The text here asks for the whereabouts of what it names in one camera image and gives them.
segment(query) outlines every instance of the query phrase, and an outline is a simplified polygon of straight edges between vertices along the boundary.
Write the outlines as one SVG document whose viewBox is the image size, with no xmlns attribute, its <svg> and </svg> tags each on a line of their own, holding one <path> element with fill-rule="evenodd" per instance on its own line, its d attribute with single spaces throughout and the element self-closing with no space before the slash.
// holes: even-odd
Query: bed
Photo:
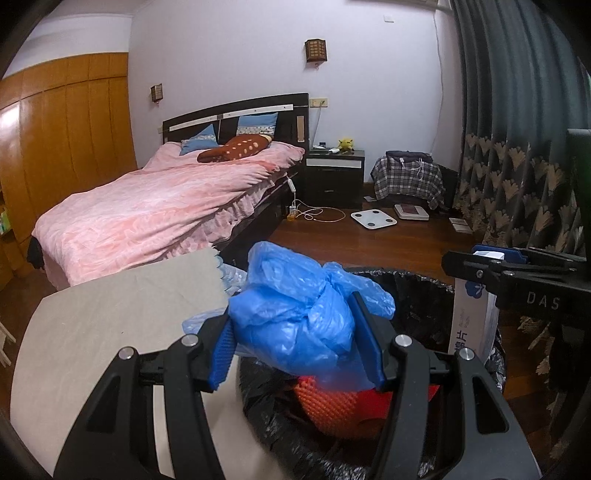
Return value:
<svg viewBox="0 0 591 480">
<path fill-rule="evenodd" d="M 58 289 L 139 265 L 216 247 L 246 268 L 248 251 L 267 239 L 293 199 L 309 145 L 308 94 L 234 102 L 163 122 L 163 145 L 141 170 L 68 197 L 37 221 L 33 236 Z M 259 154 L 198 163 L 179 156 L 181 140 L 213 125 L 218 143 L 243 115 L 278 112 L 273 142 Z"/>
</svg>

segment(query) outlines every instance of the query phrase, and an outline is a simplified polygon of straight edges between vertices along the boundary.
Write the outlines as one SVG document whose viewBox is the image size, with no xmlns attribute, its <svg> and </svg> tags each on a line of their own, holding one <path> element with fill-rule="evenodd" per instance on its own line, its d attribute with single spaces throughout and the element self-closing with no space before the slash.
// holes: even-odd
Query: dark curtain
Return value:
<svg viewBox="0 0 591 480">
<path fill-rule="evenodd" d="M 587 71 L 531 0 L 452 7 L 465 104 L 454 206 L 486 243 L 583 255 L 565 139 L 567 128 L 589 128 Z"/>
</svg>

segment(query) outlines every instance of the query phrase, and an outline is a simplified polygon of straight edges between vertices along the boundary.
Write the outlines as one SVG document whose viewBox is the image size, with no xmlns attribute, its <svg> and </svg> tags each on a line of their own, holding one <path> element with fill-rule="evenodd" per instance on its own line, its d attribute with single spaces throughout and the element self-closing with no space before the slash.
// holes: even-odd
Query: pink comforter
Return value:
<svg viewBox="0 0 591 480">
<path fill-rule="evenodd" d="M 203 219 L 304 153 L 272 142 L 250 158 L 204 164 L 201 151 L 179 151 L 167 143 L 142 170 L 71 195 L 39 218 L 33 235 L 71 286 L 164 258 Z"/>
</svg>

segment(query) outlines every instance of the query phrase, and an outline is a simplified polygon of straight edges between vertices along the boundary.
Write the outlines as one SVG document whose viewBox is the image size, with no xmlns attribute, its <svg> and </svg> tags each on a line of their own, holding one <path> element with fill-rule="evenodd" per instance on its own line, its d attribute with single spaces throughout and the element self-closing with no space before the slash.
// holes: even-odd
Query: white cable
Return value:
<svg viewBox="0 0 591 480">
<path fill-rule="evenodd" d="M 299 216 L 302 216 L 303 215 L 306 220 L 312 220 L 314 222 L 336 223 L 336 222 L 340 222 L 341 220 L 344 220 L 347 217 L 347 215 L 345 214 L 345 212 L 343 212 L 342 210 L 339 210 L 338 208 L 333 208 L 333 207 L 311 207 L 310 205 L 302 202 L 301 200 L 297 200 L 296 199 L 296 194 L 294 194 L 294 201 L 293 201 L 293 203 L 291 205 L 292 205 L 292 207 L 295 208 L 294 218 L 298 218 Z M 301 210 L 298 209 L 302 205 L 308 207 L 308 209 L 302 212 Z M 318 215 L 322 215 L 325 210 L 336 210 L 337 212 L 339 212 L 342 215 L 342 217 L 339 218 L 338 220 L 318 220 L 316 217 Z"/>
<path fill-rule="evenodd" d="M 400 158 L 400 164 L 402 165 L 402 169 L 403 170 L 406 170 L 406 171 L 418 171 L 417 178 L 419 180 L 422 180 L 423 179 L 423 173 L 425 171 L 425 168 L 423 166 L 422 159 L 420 159 L 420 158 L 418 159 L 418 167 L 416 167 L 416 168 L 407 168 L 404 165 L 404 159 L 402 157 Z"/>
<path fill-rule="evenodd" d="M 431 155 L 433 155 L 433 149 L 435 148 L 435 142 L 439 135 L 439 125 L 441 123 L 441 112 L 443 111 L 443 61 L 441 59 L 441 45 L 439 44 L 439 30 L 437 29 L 437 20 L 435 19 L 435 13 L 433 10 L 433 25 L 435 25 L 435 38 L 437 39 L 437 56 L 439 57 L 439 80 L 441 81 L 441 104 L 439 105 L 439 115 L 437 116 L 437 129 L 435 130 L 435 137 L 433 137 L 433 143 L 431 144 Z"/>
</svg>

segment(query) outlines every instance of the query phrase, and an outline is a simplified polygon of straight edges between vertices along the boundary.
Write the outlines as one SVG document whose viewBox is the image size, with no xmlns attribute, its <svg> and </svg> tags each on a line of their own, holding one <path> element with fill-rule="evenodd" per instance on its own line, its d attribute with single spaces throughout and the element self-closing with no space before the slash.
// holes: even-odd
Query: ceiling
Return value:
<svg viewBox="0 0 591 480">
<path fill-rule="evenodd" d="M 80 14 L 127 14 L 135 13 L 151 0 L 63 0 L 47 18 Z"/>
</svg>

